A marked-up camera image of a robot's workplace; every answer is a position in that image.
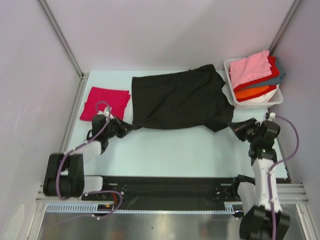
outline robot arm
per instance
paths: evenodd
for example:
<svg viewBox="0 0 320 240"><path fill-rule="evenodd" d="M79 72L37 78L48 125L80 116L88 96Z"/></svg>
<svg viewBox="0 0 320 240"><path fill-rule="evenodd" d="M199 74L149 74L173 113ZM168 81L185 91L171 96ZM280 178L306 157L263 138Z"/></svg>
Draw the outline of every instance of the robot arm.
<svg viewBox="0 0 320 240"><path fill-rule="evenodd" d="M105 126L106 114L109 113L104 111L93 117L92 130L87 134L87 141L90 141ZM99 185L101 186L102 178L100 176L85 176L84 164L103 154L109 144L109 139L114 136L123 138L136 129L137 127L115 116L95 140L70 154L62 166L62 173L59 177L61 196L80 197L84 192L98 191L97 188L99 188ZM56 179L64 156L65 153L53 153L49 157L43 183L43 193L46 196L57 196Z"/></svg>
<svg viewBox="0 0 320 240"><path fill-rule="evenodd" d="M282 214L275 169L270 172L272 165L277 162L277 154L272 147L280 133L280 126L270 119L259 123L252 118L245 122L231 123L230 128L241 141L250 142L248 154L255 177L253 180L239 175L232 186L240 196L245 214L240 224L240 238L270 240L273 224L276 224L276 239L282 240L289 229L290 218ZM271 194L275 223L272 221Z"/></svg>

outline folded clothes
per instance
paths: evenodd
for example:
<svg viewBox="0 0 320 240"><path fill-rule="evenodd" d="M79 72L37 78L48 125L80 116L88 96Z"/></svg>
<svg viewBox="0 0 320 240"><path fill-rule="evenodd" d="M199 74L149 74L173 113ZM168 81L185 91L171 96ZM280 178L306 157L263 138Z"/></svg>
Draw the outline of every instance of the folded clothes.
<svg viewBox="0 0 320 240"><path fill-rule="evenodd" d="M267 103L275 95L278 88L279 88L279 85L277 85L275 89L271 90L270 92L267 92L266 94L263 94L261 96L255 97L255 98L251 98L249 100L245 100L242 103L248 103L248 104Z"/></svg>
<svg viewBox="0 0 320 240"><path fill-rule="evenodd" d="M267 86L267 85L280 85L280 84L282 84L283 81L284 81L284 78L286 76L286 71L284 70L284 68L280 64L278 58L275 59L275 66L280 72L279 76L276 76L276 77L271 78L271 79L266 80L266 81L262 81L262 82L259 82L259 83L252 84L250 86L245 87L244 89L263 87L263 86Z"/></svg>
<svg viewBox="0 0 320 240"><path fill-rule="evenodd" d="M214 132L231 123L234 106L222 92L215 67L132 79L133 125L182 129L205 125Z"/></svg>
<svg viewBox="0 0 320 240"><path fill-rule="evenodd" d="M263 50L247 58L230 63L232 88L272 74L268 60L269 51Z"/></svg>
<svg viewBox="0 0 320 240"><path fill-rule="evenodd" d="M267 94L272 90L275 90L276 88L277 88L276 85L260 86L255 88L242 89L234 92L234 94L238 102L244 102L250 99L261 97L262 95Z"/></svg>
<svg viewBox="0 0 320 240"><path fill-rule="evenodd" d="M128 90L104 89L93 86L84 104L80 120L92 121L92 118L98 113L97 110L104 111L107 107L104 102L110 105L113 116L117 116L123 120L129 100L130 94Z"/></svg>
<svg viewBox="0 0 320 240"><path fill-rule="evenodd" d="M268 56L268 61L269 63L271 64L271 75L269 76L265 76L265 77L262 77L262 78L259 78L259 79L256 79L256 80L253 80L253 81L250 81L250 82L246 82L246 83L243 83L243 84L240 84L238 85L236 88L233 88L233 90L235 92L241 90L241 89L245 89L246 87L249 87L253 84L258 84L258 83L262 83L264 81L267 81L267 80L270 80L270 79L273 79L275 77L278 77L280 75L280 72L279 70L277 69L277 66L276 66L276 57L275 56Z"/></svg>

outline black garment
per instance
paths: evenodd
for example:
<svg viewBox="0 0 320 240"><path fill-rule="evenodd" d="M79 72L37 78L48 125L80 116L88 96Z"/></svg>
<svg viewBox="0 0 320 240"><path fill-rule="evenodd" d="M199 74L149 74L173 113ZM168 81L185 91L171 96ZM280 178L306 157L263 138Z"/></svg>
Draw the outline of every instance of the black garment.
<svg viewBox="0 0 320 240"><path fill-rule="evenodd" d="M132 79L133 125L182 129L205 125L214 132L231 123L234 107L215 67Z"/></svg>

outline orange folded shirt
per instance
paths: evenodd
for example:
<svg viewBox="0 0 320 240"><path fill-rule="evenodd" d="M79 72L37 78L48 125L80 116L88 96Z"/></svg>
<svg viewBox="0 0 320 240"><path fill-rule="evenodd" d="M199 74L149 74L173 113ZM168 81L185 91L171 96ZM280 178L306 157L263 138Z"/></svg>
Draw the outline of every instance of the orange folded shirt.
<svg viewBox="0 0 320 240"><path fill-rule="evenodd" d="M269 60L269 63L271 65L271 67L270 67L271 75L265 76L265 77L262 77L262 78L259 78L259 79L253 80L253 81L249 81L249 82L243 83L243 84L237 86L235 89L233 89L233 91L237 92L237 91L240 91L241 89L244 89L244 88L249 87L251 85L258 84L258 83L267 81L269 79L273 79L275 77L278 77L280 75L280 72L279 72L279 70L277 69L277 66L276 66L276 57L269 55L268 56L268 60Z"/></svg>
<svg viewBox="0 0 320 240"><path fill-rule="evenodd" d="M249 99L258 98L264 94L269 93L272 90L275 90L276 88L277 88L277 85L259 86L259 87L235 91L234 94L238 102L243 102Z"/></svg>

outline folded red cloth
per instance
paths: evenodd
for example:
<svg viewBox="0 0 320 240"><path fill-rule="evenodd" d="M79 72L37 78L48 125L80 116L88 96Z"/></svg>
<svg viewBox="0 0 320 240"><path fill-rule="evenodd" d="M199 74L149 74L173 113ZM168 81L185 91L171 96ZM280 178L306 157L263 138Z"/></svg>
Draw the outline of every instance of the folded red cloth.
<svg viewBox="0 0 320 240"><path fill-rule="evenodd" d="M250 99L258 98L264 94L271 92L272 90L275 90L276 88L277 88L277 85L260 86L260 87L242 89L235 92L234 94L238 102L243 102Z"/></svg>
<svg viewBox="0 0 320 240"><path fill-rule="evenodd" d="M251 85L258 84L258 83L267 81L269 79L273 79L275 77L278 77L280 72L279 72L279 70L277 69L277 66L276 66L276 57L269 55L268 56L268 60L269 60L269 63L271 64L271 68L270 68L271 75L265 76L265 77L262 77L262 78L259 78L259 79L253 80L253 81L249 81L249 82L243 83L243 84L237 86L235 89L233 89L233 91L237 92L237 91L239 91L241 89L244 89L246 87L249 87Z"/></svg>
<svg viewBox="0 0 320 240"><path fill-rule="evenodd" d="M96 104L101 101L107 102L110 105L112 115L123 120L130 97L131 95L128 90L104 89L93 86L84 104L84 110L80 116L80 120L92 121L92 118L97 115ZM106 104L100 103L97 109L104 111L106 107Z"/></svg>

